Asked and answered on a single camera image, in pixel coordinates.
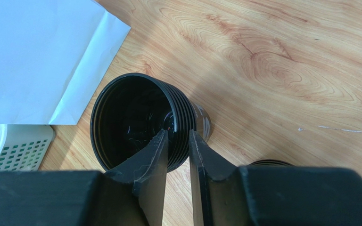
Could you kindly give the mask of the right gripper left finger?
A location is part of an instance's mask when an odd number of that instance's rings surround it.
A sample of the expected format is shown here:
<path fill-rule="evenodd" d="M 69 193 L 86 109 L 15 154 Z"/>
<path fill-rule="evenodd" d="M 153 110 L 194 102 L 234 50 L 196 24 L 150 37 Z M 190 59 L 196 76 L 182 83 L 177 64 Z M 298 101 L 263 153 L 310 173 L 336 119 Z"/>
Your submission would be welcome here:
<path fill-rule="evenodd" d="M 107 208 L 110 225 L 162 225 L 168 143 L 168 132 L 161 130 L 142 150 L 105 172 L 114 181 Z"/>

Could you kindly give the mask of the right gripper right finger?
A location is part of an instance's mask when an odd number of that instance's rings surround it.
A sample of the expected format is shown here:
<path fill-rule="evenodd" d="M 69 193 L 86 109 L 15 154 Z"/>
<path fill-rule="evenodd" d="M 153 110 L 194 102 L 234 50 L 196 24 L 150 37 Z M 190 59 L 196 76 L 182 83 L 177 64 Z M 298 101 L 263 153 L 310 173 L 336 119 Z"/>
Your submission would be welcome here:
<path fill-rule="evenodd" d="M 194 225 L 227 224 L 234 198 L 230 177 L 237 167 L 194 130 L 189 133 L 189 161 Z"/>

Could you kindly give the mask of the white paper bag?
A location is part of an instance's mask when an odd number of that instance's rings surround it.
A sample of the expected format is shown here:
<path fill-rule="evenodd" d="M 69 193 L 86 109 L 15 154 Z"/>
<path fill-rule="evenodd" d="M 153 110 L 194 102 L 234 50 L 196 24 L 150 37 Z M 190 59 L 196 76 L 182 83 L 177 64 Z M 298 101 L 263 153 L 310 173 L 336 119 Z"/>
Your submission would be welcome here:
<path fill-rule="evenodd" d="M 130 29 L 94 0 L 0 0 L 0 124 L 77 124 Z"/>

